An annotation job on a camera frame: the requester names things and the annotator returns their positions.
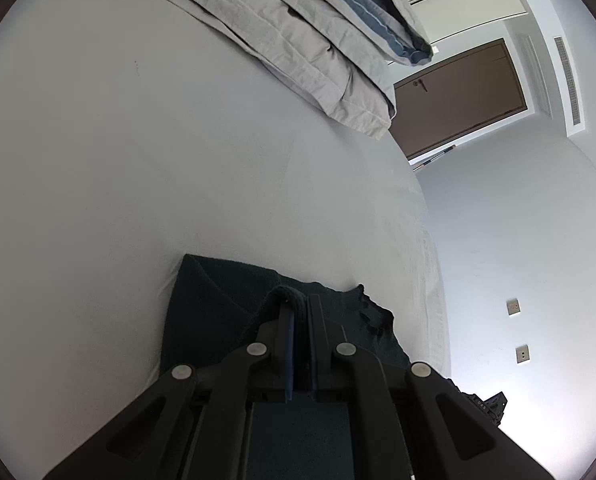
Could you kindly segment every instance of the mattress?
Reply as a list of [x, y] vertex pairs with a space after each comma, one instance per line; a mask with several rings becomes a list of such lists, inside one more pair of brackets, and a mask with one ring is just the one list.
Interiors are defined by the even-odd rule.
[[155, 376], [185, 253], [362, 283], [449, 374], [425, 200], [165, 0], [18, 0], [0, 24], [0, 456], [39, 479]]

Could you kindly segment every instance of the wall socket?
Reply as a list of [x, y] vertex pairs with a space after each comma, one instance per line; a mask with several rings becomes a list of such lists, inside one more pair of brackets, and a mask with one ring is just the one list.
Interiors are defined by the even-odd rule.
[[520, 311], [520, 302], [518, 300], [509, 300], [506, 302], [506, 309], [509, 311], [509, 316], [517, 314]]
[[529, 345], [518, 346], [515, 349], [515, 359], [520, 363], [524, 363], [529, 360]]

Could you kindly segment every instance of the ceiling vent grille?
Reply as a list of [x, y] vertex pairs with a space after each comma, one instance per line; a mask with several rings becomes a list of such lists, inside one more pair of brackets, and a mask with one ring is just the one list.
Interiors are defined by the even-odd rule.
[[566, 76], [566, 85], [569, 89], [569, 99], [571, 100], [571, 114], [574, 119], [574, 124], [580, 124], [580, 103], [578, 102], [577, 89], [575, 89], [574, 73], [571, 70], [571, 62], [569, 62], [569, 55], [564, 47], [564, 41], [561, 36], [555, 38], [556, 47], [558, 47], [558, 54], [562, 61], [562, 68], [564, 68], [564, 75]]
[[520, 44], [520, 50], [528, 65], [527, 68], [529, 70], [527, 72], [531, 87], [535, 90], [536, 104], [543, 113], [551, 117], [551, 103], [548, 100], [544, 75], [540, 68], [540, 61], [538, 61], [538, 54], [536, 54], [533, 41], [528, 34], [518, 34], [517, 37], [518, 43]]

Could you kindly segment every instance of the wrinkled fabric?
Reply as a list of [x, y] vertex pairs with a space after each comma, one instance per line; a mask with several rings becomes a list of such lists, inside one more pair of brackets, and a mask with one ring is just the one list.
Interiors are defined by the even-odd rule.
[[[379, 51], [324, 0], [169, 0], [258, 58], [326, 115], [380, 139], [396, 113]], [[312, 17], [314, 25], [305, 19]]]
[[[380, 49], [385, 59], [405, 65], [425, 64], [431, 59], [431, 46], [425, 40], [424, 29], [415, 19], [407, 0], [386, 0], [385, 8], [389, 6], [392, 9], [389, 12], [373, 0], [326, 1], [361, 30]], [[399, 34], [398, 43], [406, 46], [406, 50], [396, 46], [393, 34]]]
[[185, 254], [167, 310], [160, 371], [187, 363], [219, 364], [232, 350], [255, 341], [258, 327], [278, 317], [281, 301], [302, 304], [318, 294], [326, 319], [340, 323], [347, 340], [385, 363], [411, 362], [393, 333], [393, 314], [358, 285], [338, 292], [302, 283], [271, 269]]
[[335, 121], [376, 139], [396, 114], [383, 58], [423, 64], [429, 56], [392, 0], [169, 1], [235, 41]]

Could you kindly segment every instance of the brown door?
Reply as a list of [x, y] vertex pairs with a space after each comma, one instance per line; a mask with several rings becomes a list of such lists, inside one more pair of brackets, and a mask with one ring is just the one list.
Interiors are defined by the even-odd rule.
[[409, 158], [527, 109], [504, 40], [434, 64], [395, 88], [390, 131]]

